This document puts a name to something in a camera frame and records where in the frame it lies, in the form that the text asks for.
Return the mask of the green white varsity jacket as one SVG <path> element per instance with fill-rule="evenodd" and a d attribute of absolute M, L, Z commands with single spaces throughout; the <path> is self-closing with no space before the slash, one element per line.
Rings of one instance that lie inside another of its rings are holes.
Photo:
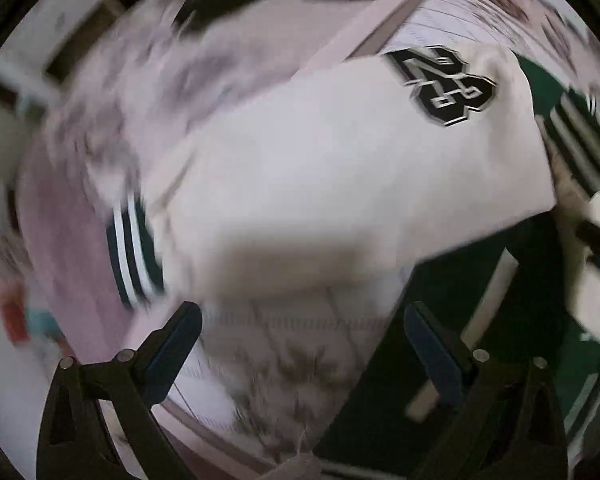
<path fill-rule="evenodd" d="M 407 339 L 600 386 L 600 115 L 505 48 L 366 56 L 215 116 L 107 229 L 122 304 L 198 304 L 195 401 L 260 460 L 413 477 L 454 412 Z"/>

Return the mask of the white checked floral mat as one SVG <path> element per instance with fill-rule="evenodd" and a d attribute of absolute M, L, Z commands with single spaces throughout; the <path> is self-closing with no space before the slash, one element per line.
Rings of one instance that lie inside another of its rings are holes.
<path fill-rule="evenodd" d="M 196 34 L 173 6 L 131 18 L 120 282 L 201 306 L 186 396 L 271 462 L 324 434 L 416 262 L 554 205 L 511 50 L 351 55 L 402 3 L 268 0 Z"/>

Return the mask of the floral rose bed blanket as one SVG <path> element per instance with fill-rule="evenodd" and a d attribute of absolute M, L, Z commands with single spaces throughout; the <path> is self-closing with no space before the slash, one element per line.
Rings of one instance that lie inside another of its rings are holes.
<path fill-rule="evenodd" d="M 403 330 L 548 367 L 574 450 L 600 346 L 567 304 L 553 136 L 593 71 L 545 0 L 145 0 L 47 115 L 24 239 L 84 362 L 184 301 L 202 331 L 161 427 L 205 477 L 308 453 L 411 478 L 449 425 Z"/>

